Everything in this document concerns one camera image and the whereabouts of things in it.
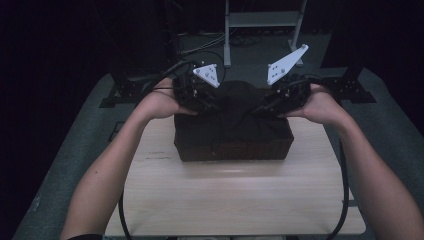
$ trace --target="dark background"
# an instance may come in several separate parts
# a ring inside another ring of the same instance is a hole
[[[223,31],[224,0],[175,2],[178,32]],[[295,0],[231,2],[234,11],[299,7]],[[160,71],[175,61],[162,3],[0,2],[2,237],[13,236],[97,81],[117,64]],[[332,32],[322,66],[371,69],[423,133],[423,12],[418,0],[314,0],[302,32]]]

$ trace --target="white bracket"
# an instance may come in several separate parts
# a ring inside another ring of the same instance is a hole
[[[308,50],[308,45],[303,44],[301,48],[276,61],[273,64],[268,65],[268,85],[274,84],[276,81],[284,77],[302,58],[303,54]]]
[[[193,73],[212,87],[218,88],[219,82],[216,74],[216,64],[195,68],[193,69]]]

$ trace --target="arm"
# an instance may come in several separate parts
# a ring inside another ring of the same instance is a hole
[[[172,80],[164,79],[157,87],[172,87]],[[151,119],[166,118],[174,113],[194,114],[178,105],[171,89],[155,90],[140,102],[78,183],[61,239],[89,233],[104,234],[124,189],[144,128]]]
[[[322,88],[287,117],[305,117],[337,130],[362,210],[378,239],[424,239],[424,220],[400,179],[375,152],[354,119]]]

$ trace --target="forearm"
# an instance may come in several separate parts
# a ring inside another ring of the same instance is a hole
[[[420,210],[351,117],[338,127],[362,210],[379,239],[424,239]]]
[[[133,112],[84,174],[71,199],[61,239],[68,239],[76,232],[104,233],[147,123],[148,118],[142,113]]]

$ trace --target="black wall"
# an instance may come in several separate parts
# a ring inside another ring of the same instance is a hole
[[[372,70],[424,135],[423,13],[419,0],[344,1],[322,64]]]
[[[155,71],[169,65],[158,2],[1,2],[1,238],[15,232],[111,64]]]

